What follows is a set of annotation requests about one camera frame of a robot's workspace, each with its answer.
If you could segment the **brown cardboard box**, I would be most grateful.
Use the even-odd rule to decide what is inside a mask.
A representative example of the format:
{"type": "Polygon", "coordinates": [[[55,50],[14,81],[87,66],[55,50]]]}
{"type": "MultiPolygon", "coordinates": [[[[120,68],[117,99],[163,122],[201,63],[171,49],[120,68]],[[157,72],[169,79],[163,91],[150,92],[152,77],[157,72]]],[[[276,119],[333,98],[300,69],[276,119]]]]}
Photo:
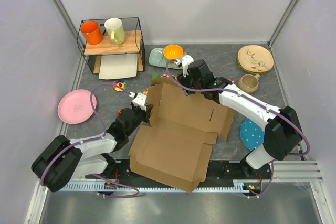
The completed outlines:
{"type": "Polygon", "coordinates": [[[131,171],[191,193],[205,181],[212,146],[227,139],[235,111],[200,93],[185,95],[167,77],[152,79],[142,125],[129,151],[131,171]]]}

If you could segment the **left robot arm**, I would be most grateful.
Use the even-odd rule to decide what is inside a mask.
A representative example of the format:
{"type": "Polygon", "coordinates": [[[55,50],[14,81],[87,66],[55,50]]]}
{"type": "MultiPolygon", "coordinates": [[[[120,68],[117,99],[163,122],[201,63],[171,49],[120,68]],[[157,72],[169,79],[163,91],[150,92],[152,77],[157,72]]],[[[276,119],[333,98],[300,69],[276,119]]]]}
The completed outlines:
{"type": "Polygon", "coordinates": [[[109,154],[128,143],[135,129],[149,121],[152,109],[152,104],[144,109],[135,105],[122,109],[110,127],[96,136],[72,140],[64,135],[57,136],[33,162],[32,172],[52,192],[86,175],[111,178],[116,162],[109,154]]]}

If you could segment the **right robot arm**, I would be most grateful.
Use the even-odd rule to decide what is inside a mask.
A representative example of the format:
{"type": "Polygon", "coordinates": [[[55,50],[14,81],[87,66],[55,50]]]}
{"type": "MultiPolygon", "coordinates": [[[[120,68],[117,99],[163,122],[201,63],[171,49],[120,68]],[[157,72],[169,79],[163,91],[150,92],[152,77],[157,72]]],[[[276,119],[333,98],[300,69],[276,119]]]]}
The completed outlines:
{"type": "Polygon", "coordinates": [[[263,143],[252,150],[240,166],[241,174],[254,178],[265,164],[281,161],[304,139],[295,110],[266,104],[241,90],[224,77],[214,77],[204,60],[187,55],[174,61],[182,68],[177,76],[187,94],[201,93],[205,98],[227,106],[251,119],[264,131],[263,143]]]}

